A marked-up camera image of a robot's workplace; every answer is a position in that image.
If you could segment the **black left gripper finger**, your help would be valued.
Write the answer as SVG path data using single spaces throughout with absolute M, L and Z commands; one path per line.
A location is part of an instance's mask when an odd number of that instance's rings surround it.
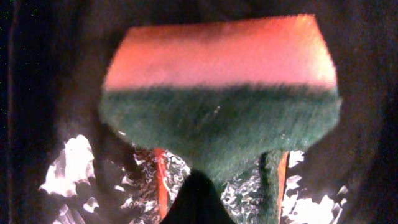
M 213 182 L 192 170 L 161 224 L 234 224 Z

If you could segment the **green and pink sponge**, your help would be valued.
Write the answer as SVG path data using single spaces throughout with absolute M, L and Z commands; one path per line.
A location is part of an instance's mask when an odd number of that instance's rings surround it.
M 134 27 L 111 62 L 103 118 L 222 182 L 264 152 L 307 149 L 338 121 L 336 72 L 310 15 Z

